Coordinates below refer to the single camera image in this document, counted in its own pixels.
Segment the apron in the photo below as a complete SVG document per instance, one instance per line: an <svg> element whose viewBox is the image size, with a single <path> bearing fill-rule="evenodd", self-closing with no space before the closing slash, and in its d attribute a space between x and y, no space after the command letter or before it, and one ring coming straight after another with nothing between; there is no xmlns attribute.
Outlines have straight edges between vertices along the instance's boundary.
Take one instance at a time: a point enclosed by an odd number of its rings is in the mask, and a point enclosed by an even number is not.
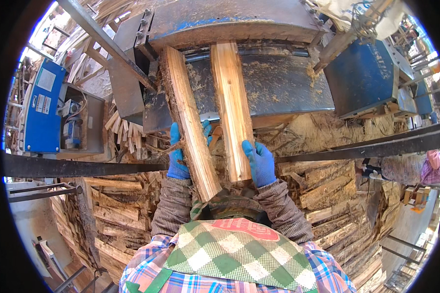
<svg viewBox="0 0 440 293"><path fill-rule="evenodd" d="M173 271L318 292L304 249L267 226L244 218L192 221L178 235L145 293L157 293Z"/></svg>

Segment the plaid shirt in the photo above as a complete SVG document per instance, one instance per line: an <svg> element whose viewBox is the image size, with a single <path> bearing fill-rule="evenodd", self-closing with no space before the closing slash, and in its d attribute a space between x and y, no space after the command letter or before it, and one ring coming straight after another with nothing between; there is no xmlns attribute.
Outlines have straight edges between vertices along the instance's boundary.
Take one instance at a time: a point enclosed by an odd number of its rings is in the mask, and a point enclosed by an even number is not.
<svg viewBox="0 0 440 293"><path fill-rule="evenodd" d="M140 284L139 290L144 292L161 271L177 242L178 235L174 237L156 235L149 244L139 248L122 273L119 292L129 293L126 281ZM300 246L305 249L305 256L316 276L319 292L356 292L355 286L331 254L311 241L301 243ZM160 292L279 293L291 291L262 284L173 272Z"/></svg>
<svg viewBox="0 0 440 293"><path fill-rule="evenodd" d="M437 170L434 170L430 165L428 158L425 160L422 167L420 182L422 185L440 183L440 167Z"/></svg>

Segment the sticker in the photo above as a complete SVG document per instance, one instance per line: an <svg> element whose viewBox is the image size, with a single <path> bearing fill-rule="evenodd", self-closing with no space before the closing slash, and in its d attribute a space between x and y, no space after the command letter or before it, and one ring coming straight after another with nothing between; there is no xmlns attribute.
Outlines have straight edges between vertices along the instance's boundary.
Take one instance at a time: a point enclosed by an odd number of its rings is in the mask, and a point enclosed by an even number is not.
<svg viewBox="0 0 440 293"><path fill-rule="evenodd" d="M31 107L36 108L36 102L37 102L37 96L35 95L33 97L33 103L31 104Z"/></svg>
<svg viewBox="0 0 440 293"><path fill-rule="evenodd" d="M93 117L92 116L88 116L88 128L89 129L93 128Z"/></svg>
<svg viewBox="0 0 440 293"><path fill-rule="evenodd" d="M45 97L44 106L43 106L44 114L49 114L49 109L51 108L51 100L52 99L50 97Z"/></svg>
<svg viewBox="0 0 440 293"><path fill-rule="evenodd" d="M45 68L41 68L36 85L39 86L41 89L45 89L46 91L52 91L52 86L54 85L55 76L56 75L50 72L49 70Z"/></svg>
<svg viewBox="0 0 440 293"><path fill-rule="evenodd" d="M36 112L43 112L44 100L44 95L39 94L39 97L37 98Z"/></svg>

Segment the blue work glove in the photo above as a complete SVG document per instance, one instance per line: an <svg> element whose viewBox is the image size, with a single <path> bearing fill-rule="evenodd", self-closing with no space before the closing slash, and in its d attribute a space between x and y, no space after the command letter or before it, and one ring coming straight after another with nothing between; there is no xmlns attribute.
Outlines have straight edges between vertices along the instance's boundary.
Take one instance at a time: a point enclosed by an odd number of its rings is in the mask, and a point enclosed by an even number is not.
<svg viewBox="0 0 440 293"><path fill-rule="evenodd" d="M212 137L208 136L210 131L212 130L212 126L210 125L209 120L205 120L204 122L202 122L202 128L204 129L204 135L207 137L207 145L209 145L212 141ZM178 123L174 122L171 125L170 136L171 145L176 144L181 139ZM168 174L166 174L167 177L176 179L190 178L188 167L182 164L183 160L184 156L182 155L182 149L175 149L169 154L169 169Z"/></svg>
<svg viewBox="0 0 440 293"><path fill-rule="evenodd" d="M244 154L248 157L251 166L252 180L257 188L266 186L276 181L274 156L264 146L264 144L254 143L254 149L251 143L244 140L241 143Z"/></svg>

